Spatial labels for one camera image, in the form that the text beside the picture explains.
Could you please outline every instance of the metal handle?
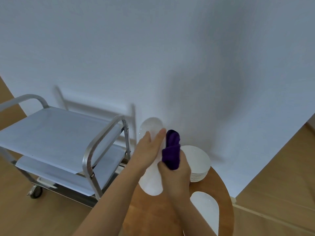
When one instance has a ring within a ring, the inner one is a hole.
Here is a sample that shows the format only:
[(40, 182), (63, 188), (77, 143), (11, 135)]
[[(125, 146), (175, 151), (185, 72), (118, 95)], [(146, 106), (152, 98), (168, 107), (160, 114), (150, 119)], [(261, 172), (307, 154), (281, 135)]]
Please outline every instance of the metal handle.
[(33, 98), (37, 99), (42, 104), (43, 108), (49, 108), (48, 103), (41, 96), (35, 95), (35, 94), (24, 94), (22, 96), (19, 96), (17, 98), (11, 99), (9, 101), (6, 101), (6, 102), (0, 104), (0, 112), (2, 112), (3, 110), (5, 110), (5, 109), (7, 109), (13, 105), (16, 105), (18, 103), (21, 103), (23, 101), (33, 99)]
[(97, 179), (92, 169), (92, 165), (91, 165), (92, 156), (98, 144), (112, 130), (112, 128), (120, 121), (123, 121), (123, 125), (124, 125), (127, 158), (129, 160), (130, 159), (129, 128), (128, 128), (124, 115), (117, 115), (102, 131), (100, 131), (100, 133), (90, 142), (83, 156), (83, 172), (85, 174), (85, 177), (88, 179), (90, 185), (92, 186), (97, 200), (101, 198), (101, 196), (103, 195), (103, 192), (102, 192), (102, 189), (100, 188), (100, 185), (97, 182)]

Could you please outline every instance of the wooden table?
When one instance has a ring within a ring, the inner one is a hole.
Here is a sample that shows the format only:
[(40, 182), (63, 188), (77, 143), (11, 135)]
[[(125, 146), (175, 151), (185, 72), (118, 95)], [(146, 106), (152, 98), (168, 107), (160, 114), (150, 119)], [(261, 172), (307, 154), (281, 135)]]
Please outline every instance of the wooden table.
[[(229, 193), (216, 171), (210, 168), (202, 181), (190, 183), (189, 190), (191, 195), (195, 191), (203, 191), (218, 202), (219, 236), (232, 236), (233, 206)], [(146, 194), (139, 185), (132, 196), (123, 228), (127, 236), (183, 235), (179, 219), (165, 193), (151, 196)]]

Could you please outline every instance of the plate stack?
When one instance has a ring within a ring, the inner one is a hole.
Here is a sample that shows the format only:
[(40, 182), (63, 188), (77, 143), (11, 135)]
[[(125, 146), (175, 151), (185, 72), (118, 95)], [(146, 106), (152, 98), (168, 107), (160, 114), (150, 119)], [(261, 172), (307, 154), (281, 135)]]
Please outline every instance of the plate stack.
[(204, 179), (211, 167), (211, 160), (207, 153), (198, 147), (181, 146), (191, 168), (190, 182), (198, 182)]

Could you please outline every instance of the purple towel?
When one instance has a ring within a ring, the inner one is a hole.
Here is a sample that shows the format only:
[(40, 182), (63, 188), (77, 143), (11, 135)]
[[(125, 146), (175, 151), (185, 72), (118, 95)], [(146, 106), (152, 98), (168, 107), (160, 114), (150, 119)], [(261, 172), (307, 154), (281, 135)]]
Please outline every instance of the purple towel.
[(176, 170), (179, 167), (180, 137), (178, 132), (168, 130), (166, 133), (166, 148), (162, 150), (162, 162), (170, 170)]

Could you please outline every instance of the caster wheel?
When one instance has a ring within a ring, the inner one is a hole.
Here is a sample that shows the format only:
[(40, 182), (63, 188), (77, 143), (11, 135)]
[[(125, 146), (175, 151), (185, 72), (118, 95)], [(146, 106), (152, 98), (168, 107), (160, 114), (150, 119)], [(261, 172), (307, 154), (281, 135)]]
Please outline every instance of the caster wheel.
[(42, 187), (36, 186), (33, 190), (33, 192), (30, 194), (30, 197), (32, 199), (37, 199), (42, 195)]

